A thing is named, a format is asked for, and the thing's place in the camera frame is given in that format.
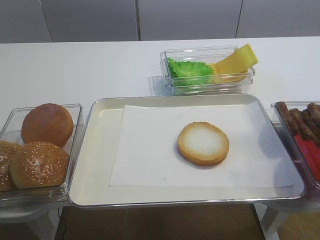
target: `sausage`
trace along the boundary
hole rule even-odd
[[[320,111],[318,110],[318,105],[314,102],[308,104],[308,110],[311,114],[312,120],[320,127]]]
[[[304,121],[301,117],[300,111],[296,108],[290,109],[290,115],[296,122],[299,132],[304,140],[311,140],[317,147],[320,147],[320,140],[317,138],[314,133],[304,124]]]
[[[277,108],[277,110],[279,111],[281,117],[283,118],[283,120],[285,121],[286,125],[288,126],[291,134],[293,136],[299,134],[299,128],[295,122],[295,120],[292,118],[287,105],[283,102],[283,101],[278,101],[275,104],[275,107]]]
[[[312,120],[310,112],[308,109],[305,109],[301,112],[301,117],[304,124],[313,132],[313,134],[320,139],[320,128]]]

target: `white table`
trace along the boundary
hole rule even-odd
[[[163,50],[247,43],[259,59],[247,93],[257,96],[266,109],[276,101],[319,100],[320,37],[0,44],[0,126],[14,108],[79,103],[86,118],[101,98],[165,96],[160,78]],[[0,211],[0,219],[14,222],[19,213],[36,217],[36,209],[17,209],[11,217]],[[284,217],[266,215],[272,216],[266,225],[270,235]]]

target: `green lettuce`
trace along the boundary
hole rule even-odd
[[[208,76],[214,75],[214,70],[204,62],[174,61],[168,58],[168,65],[173,78],[182,78],[174,80],[175,87],[209,84],[211,80]]]

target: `white wall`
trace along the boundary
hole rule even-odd
[[[235,38],[242,0],[138,0],[141,40]]]
[[[51,42],[39,0],[0,0],[0,43]]]
[[[320,36],[320,0],[243,0],[237,38]]]
[[[138,40],[135,0],[41,0],[41,3],[53,42]]]

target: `cut bun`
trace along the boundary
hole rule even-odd
[[[11,179],[9,167],[13,156],[21,148],[22,146],[17,143],[0,140],[0,191],[16,188]]]
[[[10,174],[19,189],[61,185],[66,178],[69,155],[49,142],[35,141],[12,158]]]
[[[208,122],[188,124],[180,133],[177,145],[188,161],[200,166],[221,163],[229,151],[227,135]]]
[[[63,147],[73,130],[74,123],[69,111],[63,106],[46,103],[25,116],[21,137],[26,144],[41,141]]]

